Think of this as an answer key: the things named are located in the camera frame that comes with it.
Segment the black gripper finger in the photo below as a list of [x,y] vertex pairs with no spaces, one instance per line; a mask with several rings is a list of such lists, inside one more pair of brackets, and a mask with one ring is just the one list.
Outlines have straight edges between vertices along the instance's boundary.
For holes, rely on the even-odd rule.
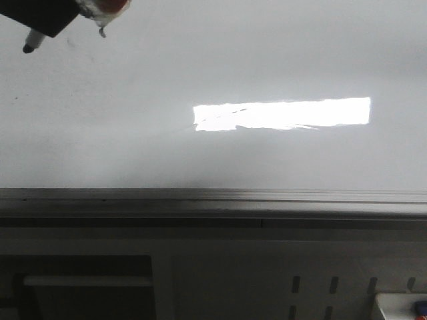
[[2,15],[52,38],[79,13],[74,0],[1,0]]

